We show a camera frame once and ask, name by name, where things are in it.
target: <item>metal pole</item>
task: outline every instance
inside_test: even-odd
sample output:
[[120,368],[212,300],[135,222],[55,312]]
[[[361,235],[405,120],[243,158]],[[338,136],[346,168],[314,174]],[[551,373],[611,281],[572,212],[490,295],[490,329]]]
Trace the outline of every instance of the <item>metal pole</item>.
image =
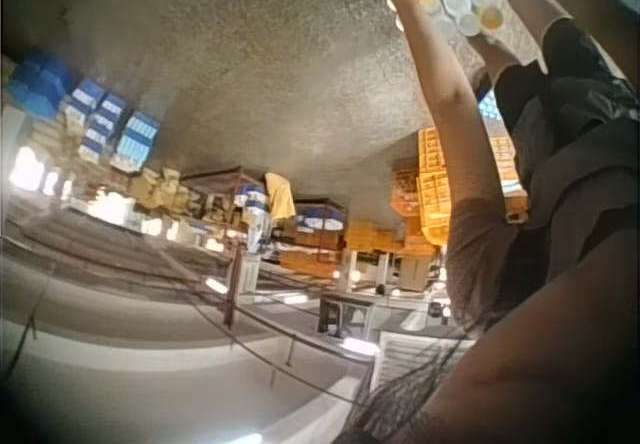
[[276,383],[276,368],[273,367],[271,371],[271,381],[269,382],[269,389],[273,389],[273,385]]
[[289,356],[287,357],[287,362],[286,365],[291,367],[291,359],[293,358],[293,348],[296,345],[296,338],[295,336],[293,338],[291,338],[291,346],[289,347]]

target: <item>floor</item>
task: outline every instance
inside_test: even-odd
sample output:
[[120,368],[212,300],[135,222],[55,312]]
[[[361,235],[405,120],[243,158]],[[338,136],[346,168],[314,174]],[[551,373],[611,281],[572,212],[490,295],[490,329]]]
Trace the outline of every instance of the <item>floor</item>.
[[[502,37],[536,56],[507,13]],[[243,164],[393,227],[391,163],[431,122],[385,0],[2,0],[2,50],[50,49],[162,122],[153,162]],[[481,62],[452,43],[469,75]]]

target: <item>long dark hair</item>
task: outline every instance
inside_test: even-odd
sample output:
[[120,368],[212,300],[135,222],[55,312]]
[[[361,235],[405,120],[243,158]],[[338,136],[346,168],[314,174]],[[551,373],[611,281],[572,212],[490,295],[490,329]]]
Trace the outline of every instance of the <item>long dark hair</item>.
[[416,442],[427,435],[433,439],[440,426],[421,409],[457,361],[454,355],[468,338],[465,334],[449,346],[434,344],[435,353],[425,364],[374,391],[364,405],[354,405],[334,444],[384,443],[401,430]]

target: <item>light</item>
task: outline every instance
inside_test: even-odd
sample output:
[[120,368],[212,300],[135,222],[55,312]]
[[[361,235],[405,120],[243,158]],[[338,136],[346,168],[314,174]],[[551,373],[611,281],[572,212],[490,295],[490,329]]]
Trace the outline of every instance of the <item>light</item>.
[[214,291],[219,292],[220,294],[226,294],[227,292],[229,292],[227,286],[222,284],[220,281],[216,281],[213,277],[207,277],[207,280],[204,282],[207,284],[207,286],[209,286]]
[[62,200],[67,201],[71,197],[71,189],[73,189],[73,181],[67,179],[62,186]]
[[134,202],[134,199],[121,196],[117,192],[105,194],[102,189],[99,189],[96,200],[89,203],[87,212],[90,216],[121,226]]
[[249,434],[228,444],[262,444],[262,436],[260,434]]
[[375,356],[380,352],[380,348],[373,342],[361,341],[353,337],[347,337],[341,346],[348,351],[365,354],[367,356]]
[[287,296],[283,302],[285,304],[303,304],[309,300],[309,297],[304,294],[294,294],[293,296]]
[[207,239],[207,243],[205,244],[204,247],[206,247],[210,251],[215,251],[215,252],[224,251],[224,244],[216,241],[213,237],[210,237],[209,239]]
[[167,231],[167,240],[169,241],[176,240],[176,237],[178,237],[178,226],[179,226],[178,221],[173,221],[173,224],[171,224],[171,227]]
[[42,189],[42,192],[44,192],[45,195],[47,196],[53,196],[53,188],[55,187],[56,182],[58,182],[57,172],[52,171],[49,174],[47,174],[47,178],[44,181],[44,188]]
[[36,153],[30,147],[21,147],[16,163],[9,175],[9,181],[25,191],[37,191],[44,174],[44,164],[38,162]]
[[157,236],[162,231],[162,219],[149,219],[142,221],[142,233],[149,236]]

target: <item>woman's arm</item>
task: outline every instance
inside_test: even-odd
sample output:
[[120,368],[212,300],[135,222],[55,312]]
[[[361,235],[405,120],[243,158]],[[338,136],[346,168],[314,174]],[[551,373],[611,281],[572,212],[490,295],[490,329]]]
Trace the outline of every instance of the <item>woman's arm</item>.
[[452,204],[482,198],[504,215],[500,178],[471,85],[418,0],[393,0],[447,164]]
[[638,89],[638,16],[617,0],[556,0]]

